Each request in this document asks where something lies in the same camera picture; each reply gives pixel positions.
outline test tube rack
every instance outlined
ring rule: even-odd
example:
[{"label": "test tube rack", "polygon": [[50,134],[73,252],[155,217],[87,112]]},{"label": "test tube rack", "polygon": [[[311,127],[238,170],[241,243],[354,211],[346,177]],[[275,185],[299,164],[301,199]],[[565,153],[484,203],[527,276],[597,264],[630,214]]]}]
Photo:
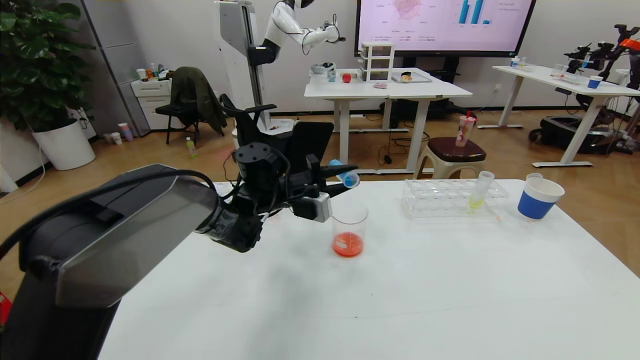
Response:
[{"label": "test tube rack", "polygon": [[509,193],[495,181],[478,208],[469,206],[476,179],[405,180],[402,203],[409,218],[495,217]]},{"label": "test tube rack", "polygon": [[359,59],[362,81],[391,81],[395,56],[396,45],[392,42],[363,42]]}]

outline water bottle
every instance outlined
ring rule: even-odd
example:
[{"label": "water bottle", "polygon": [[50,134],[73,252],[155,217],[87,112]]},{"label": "water bottle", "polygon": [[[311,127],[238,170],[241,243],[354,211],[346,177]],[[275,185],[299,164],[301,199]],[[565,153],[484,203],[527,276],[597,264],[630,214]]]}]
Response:
[{"label": "water bottle", "polygon": [[[338,159],[333,159],[329,161],[329,165],[335,166],[344,164]],[[360,176],[353,171],[343,172],[342,174],[336,175],[336,177],[342,182],[344,186],[349,189],[354,188],[360,184]]]},{"label": "water bottle", "polygon": [[191,155],[191,159],[198,157],[198,152],[196,151],[196,144],[193,143],[193,140],[187,136],[187,149],[189,149],[189,154]]}]

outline table surface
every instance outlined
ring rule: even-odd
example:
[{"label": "table surface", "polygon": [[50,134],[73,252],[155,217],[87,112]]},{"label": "table surface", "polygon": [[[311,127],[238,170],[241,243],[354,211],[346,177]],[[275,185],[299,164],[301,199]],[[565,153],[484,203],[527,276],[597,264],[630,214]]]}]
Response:
[{"label": "table surface", "polygon": [[640,279],[557,206],[539,222],[412,222],[401,181],[369,208],[364,252],[284,210],[240,254],[192,234],[120,304],[101,359],[640,358]]},{"label": "table surface", "polygon": [[334,83],[328,82],[326,75],[316,75],[309,73],[309,84],[305,89],[305,97],[317,97],[320,99],[371,99],[371,98],[391,98],[391,99],[446,99],[449,97],[470,97],[472,93],[434,78],[427,72],[417,68],[396,68],[396,71],[411,71],[431,79],[432,83],[402,84],[390,81],[386,89],[376,89],[373,87],[375,81],[364,82],[361,79],[352,79],[345,84],[340,78],[340,73],[357,73],[358,69],[337,69],[337,78]]},{"label": "table surface", "polygon": [[513,68],[510,66],[494,66],[495,70],[499,70],[502,72],[507,72],[508,74],[513,74],[517,76],[521,76],[525,79],[532,79],[539,81],[541,83],[545,83],[548,85],[553,85],[559,88],[563,88],[565,90],[569,90],[571,92],[575,92],[577,94],[588,95],[588,96],[640,96],[640,91],[629,89],[624,86],[608,83],[603,81],[600,83],[600,86],[596,89],[588,88],[587,84],[572,84],[563,80],[554,79],[551,77],[551,68],[544,66],[536,66],[532,72],[518,70],[517,68]]}]

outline monitor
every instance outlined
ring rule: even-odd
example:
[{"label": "monitor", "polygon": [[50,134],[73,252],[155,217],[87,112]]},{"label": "monitor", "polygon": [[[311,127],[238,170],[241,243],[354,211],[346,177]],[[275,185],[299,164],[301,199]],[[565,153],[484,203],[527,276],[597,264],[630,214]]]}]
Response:
[{"label": "monitor", "polygon": [[518,54],[536,0],[358,0],[356,49],[387,41],[398,56]]}]

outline table leg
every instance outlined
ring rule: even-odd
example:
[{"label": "table leg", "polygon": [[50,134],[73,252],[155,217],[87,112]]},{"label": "table leg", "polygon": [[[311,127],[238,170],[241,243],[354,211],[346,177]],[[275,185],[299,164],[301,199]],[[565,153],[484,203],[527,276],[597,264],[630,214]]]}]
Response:
[{"label": "table leg", "polygon": [[591,101],[591,105],[589,106],[589,110],[580,121],[580,126],[578,130],[576,130],[571,143],[569,143],[569,147],[566,148],[564,155],[560,162],[551,162],[551,163],[533,163],[535,167],[590,167],[593,166],[592,163],[588,161],[574,161],[573,158],[578,153],[578,149],[582,145],[585,137],[587,137],[587,133],[591,129],[602,105],[604,104],[607,98],[604,96],[594,97]]},{"label": "table leg", "polygon": [[413,125],[413,137],[411,139],[411,146],[409,147],[409,158],[406,160],[406,170],[409,172],[415,170],[416,162],[418,162],[420,145],[422,144],[422,132],[424,131],[424,122],[427,120],[430,102],[428,99],[418,100],[418,112],[415,115],[415,123]]},{"label": "table leg", "polygon": [[333,130],[340,131],[340,101],[333,101]]},{"label": "table leg", "polygon": [[507,100],[507,105],[504,107],[502,111],[502,116],[500,117],[500,121],[497,125],[478,125],[476,126],[478,129],[495,129],[495,128],[503,128],[503,127],[516,127],[521,129],[522,125],[507,125],[507,121],[511,116],[511,110],[513,109],[513,105],[518,98],[518,92],[520,92],[520,87],[522,86],[522,80],[524,80],[521,76],[516,76],[516,79],[513,82],[513,89],[511,90],[511,95],[509,95],[509,99]]},{"label": "table leg", "polygon": [[382,117],[382,130],[389,130],[389,122],[391,119],[391,99],[385,100],[385,114]]},{"label": "table leg", "polygon": [[349,101],[340,100],[340,161],[349,163]]}]

